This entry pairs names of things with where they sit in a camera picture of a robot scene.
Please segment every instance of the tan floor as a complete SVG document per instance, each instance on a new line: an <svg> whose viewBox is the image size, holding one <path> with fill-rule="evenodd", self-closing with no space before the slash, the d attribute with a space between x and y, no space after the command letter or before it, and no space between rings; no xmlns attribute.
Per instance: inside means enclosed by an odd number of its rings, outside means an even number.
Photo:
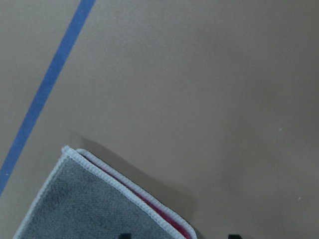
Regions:
<svg viewBox="0 0 319 239"><path fill-rule="evenodd" d="M0 164L78 3L0 1ZM0 238L66 144L203 238L318 237L318 9L97 0L0 197Z"/></svg>

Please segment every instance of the blue tape line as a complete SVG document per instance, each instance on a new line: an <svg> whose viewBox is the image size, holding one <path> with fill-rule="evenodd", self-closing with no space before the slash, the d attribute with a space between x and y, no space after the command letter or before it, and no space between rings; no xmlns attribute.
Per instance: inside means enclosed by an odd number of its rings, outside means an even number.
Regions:
<svg viewBox="0 0 319 239"><path fill-rule="evenodd" d="M81 0L0 170L0 196L95 0Z"/></svg>

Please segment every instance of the gray microfiber towel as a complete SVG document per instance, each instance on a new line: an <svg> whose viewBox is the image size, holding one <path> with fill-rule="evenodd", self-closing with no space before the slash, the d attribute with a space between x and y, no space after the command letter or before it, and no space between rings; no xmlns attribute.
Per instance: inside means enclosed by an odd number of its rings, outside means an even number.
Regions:
<svg viewBox="0 0 319 239"><path fill-rule="evenodd" d="M62 156L15 239L197 239L193 228L86 150Z"/></svg>

